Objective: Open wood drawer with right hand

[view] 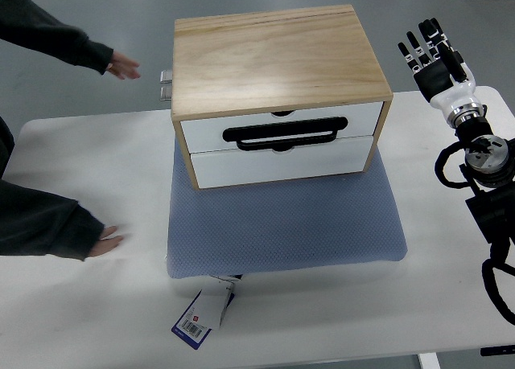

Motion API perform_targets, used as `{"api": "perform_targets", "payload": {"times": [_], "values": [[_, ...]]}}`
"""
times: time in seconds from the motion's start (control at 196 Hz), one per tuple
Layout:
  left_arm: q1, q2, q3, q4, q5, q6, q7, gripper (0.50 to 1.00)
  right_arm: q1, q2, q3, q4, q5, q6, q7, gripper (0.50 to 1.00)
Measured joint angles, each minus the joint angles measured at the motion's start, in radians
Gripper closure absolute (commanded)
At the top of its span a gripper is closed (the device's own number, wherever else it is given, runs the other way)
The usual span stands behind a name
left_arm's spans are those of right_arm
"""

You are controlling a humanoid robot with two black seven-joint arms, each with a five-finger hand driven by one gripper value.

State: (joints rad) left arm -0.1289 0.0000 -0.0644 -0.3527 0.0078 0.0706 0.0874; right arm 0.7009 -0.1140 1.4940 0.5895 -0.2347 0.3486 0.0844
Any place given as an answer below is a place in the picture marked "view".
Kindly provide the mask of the person's upper bare hand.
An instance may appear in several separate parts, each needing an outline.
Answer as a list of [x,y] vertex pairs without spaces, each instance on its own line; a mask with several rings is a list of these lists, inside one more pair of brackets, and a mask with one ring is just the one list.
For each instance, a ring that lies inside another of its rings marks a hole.
[[114,51],[105,70],[119,80],[136,80],[141,76],[138,71],[139,66],[140,64],[134,59]]

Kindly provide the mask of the person's lower bare hand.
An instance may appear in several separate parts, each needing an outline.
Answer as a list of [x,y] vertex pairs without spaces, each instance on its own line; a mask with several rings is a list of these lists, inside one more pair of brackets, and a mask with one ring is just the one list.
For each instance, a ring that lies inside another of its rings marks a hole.
[[117,226],[105,228],[89,251],[88,257],[98,257],[113,251],[124,239],[122,235],[117,234],[117,230]]

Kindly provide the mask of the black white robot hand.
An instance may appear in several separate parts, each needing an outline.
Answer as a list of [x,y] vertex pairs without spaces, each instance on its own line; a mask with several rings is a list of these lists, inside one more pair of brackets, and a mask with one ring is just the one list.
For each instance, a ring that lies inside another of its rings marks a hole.
[[426,46],[422,47],[413,32],[406,37],[411,47],[398,48],[425,100],[442,112],[453,129],[466,120],[484,117],[486,107],[475,95],[476,81],[461,54],[453,48],[436,18],[419,23]]

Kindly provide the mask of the dark upper sleeve forearm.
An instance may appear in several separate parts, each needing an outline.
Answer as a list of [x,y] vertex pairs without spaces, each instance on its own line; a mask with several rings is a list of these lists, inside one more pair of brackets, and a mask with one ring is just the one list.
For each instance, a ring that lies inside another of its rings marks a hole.
[[104,74],[113,48],[92,41],[78,27],[62,23],[32,0],[1,0],[1,39]]

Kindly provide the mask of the dark lower sleeve forearm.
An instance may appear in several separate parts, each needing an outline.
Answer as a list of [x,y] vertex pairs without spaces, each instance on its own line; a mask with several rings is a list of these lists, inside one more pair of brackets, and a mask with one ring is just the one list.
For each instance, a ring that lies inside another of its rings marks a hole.
[[84,260],[104,224],[76,200],[1,181],[1,254]]

